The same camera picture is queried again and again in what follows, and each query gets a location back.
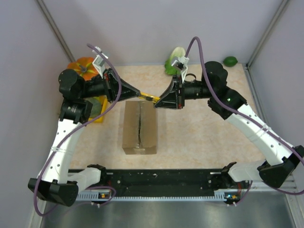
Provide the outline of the green white cabbage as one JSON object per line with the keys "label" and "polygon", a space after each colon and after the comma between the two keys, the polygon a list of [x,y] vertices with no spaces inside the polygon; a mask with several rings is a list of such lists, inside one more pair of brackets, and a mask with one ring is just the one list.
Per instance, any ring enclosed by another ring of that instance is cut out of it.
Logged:
{"label": "green white cabbage", "polygon": [[186,51],[183,47],[176,47],[172,53],[170,54],[169,58],[165,61],[164,68],[165,74],[172,76],[178,73],[178,70],[172,66],[173,61],[178,58],[182,57],[186,54]]}

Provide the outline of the brown cardboard express box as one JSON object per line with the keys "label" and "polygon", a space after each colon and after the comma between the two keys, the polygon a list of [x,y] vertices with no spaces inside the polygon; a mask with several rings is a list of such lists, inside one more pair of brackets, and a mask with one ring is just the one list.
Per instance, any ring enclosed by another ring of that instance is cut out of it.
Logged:
{"label": "brown cardboard express box", "polygon": [[157,114],[152,102],[125,103],[122,149],[127,155],[157,153]]}

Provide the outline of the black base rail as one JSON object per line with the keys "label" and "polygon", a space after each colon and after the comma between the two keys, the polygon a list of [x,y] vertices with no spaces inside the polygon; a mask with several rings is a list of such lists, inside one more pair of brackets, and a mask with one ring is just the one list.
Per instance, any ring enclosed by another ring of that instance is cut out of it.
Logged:
{"label": "black base rail", "polygon": [[116,197],[214,196],[219,189],[244,190],[249,183],[234,182],[221,169],[107,169],[95,186],[110,186]]}

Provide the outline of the yellow utility knife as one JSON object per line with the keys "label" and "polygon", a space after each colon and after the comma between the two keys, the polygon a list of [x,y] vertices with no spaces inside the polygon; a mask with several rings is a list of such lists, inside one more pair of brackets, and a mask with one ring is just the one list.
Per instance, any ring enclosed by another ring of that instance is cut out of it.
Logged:
{"label": "yellow utility knife", "polygon": [[144,92],[140,92],[140,95],[138,96],[138,98],[146,100],[146,101],[151,101],[153,103],[156,103],[160,100],[159,97],[151,95],[151,94],[147,94]]}

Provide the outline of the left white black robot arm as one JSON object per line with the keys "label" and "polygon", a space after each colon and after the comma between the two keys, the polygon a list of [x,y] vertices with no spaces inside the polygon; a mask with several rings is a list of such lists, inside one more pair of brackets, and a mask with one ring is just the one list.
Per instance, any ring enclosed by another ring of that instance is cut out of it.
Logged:
{"label": "left white black robot arm", "polygon": [[40,199],[55,204],[71,206],[77,195],[95,185],[103,188],[108,177],[105,167],[88,165],[74,175],[68,175],[76,144],[93,108],[88,98],[105,95],[113,105],[118,101],[139,97],[141,92],[115,75],[111,68],[91,80],[84,80],[75,70],[66,69],[60,73],[59,91],[63,103],[59,114],[57,133],[48,159],[37,178],[31,178],[28,188],[34,200]]}

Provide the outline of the grey green melon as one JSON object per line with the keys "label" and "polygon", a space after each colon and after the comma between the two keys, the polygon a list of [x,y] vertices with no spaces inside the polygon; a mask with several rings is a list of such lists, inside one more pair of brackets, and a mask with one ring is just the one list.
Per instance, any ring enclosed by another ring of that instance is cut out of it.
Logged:
{"label": "grey green melon", "polygon": [[100,111],[100,103],[97,100],[99,97],[88,98],[88,101],[92,104],[92,109],[90,113],[90,118],[95,118],[98,116],[97,112]]}

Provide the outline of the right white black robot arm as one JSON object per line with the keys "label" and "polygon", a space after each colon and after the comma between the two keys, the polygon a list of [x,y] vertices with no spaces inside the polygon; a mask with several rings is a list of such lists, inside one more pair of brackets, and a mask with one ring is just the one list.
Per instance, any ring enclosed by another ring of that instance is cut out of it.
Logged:
{"label": "right white black robot arm", "polygon": [[211,110],[238,128],[265,157],[263,161],[230,163],[221,171],[223,185],[233,188],[241,181],[251,180],[280,188],[303,158],[303,146],[287,143],[263,122],[246,99],[227,86],[228,72],[219,62],[205,63],[207,76],[202,76],[200,81],[186,81],[190,75],[186,62],[177,58],[170,63],[177,74],[155,108],[182,109],[185,100],[207,99]]}

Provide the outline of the green lime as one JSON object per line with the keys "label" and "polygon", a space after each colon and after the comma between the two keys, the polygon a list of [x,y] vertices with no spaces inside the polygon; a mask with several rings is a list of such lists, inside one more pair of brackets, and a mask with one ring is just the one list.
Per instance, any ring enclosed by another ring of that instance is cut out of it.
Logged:
{"label": "green lime", "polygon": [[238,60],[237,60],[237,58],[234,57],[234,56],[228,56],[228,57],[226,57],[226,58],[223,60],[223,64],[224,64],[226,67],[233,67],[233,66],[235,66],[237,63],[238,63]]}

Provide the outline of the orange pumpkin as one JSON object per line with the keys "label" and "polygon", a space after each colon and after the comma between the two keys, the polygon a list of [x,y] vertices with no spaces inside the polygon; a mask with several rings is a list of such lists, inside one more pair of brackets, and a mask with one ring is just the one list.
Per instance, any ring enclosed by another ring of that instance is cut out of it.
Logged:
{"label": "orange pumpkin", "polygon": [[76,71],[85,81],[91,80],[98,75],[93,66],[93,57],[81,57],[76,62],[69,63],[67,69]]}

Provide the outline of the yellow plastic tray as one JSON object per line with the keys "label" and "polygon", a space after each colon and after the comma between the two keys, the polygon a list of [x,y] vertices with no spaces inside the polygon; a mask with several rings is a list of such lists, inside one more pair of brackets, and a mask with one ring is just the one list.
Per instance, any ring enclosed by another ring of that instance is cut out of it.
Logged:
{"label": "yellow plastic tray", "polygon": [[[108,100],[106,98],[106,96],[100,96],[98,99],[97,99],[100,103],[100,111],[97,112],[98,116],[101,115],[107,108],[108,106]],[[102,123],[103,122],[103,119],[104,117],[101,116],[99,117],[98,119],[95,120],[95,123]]]}

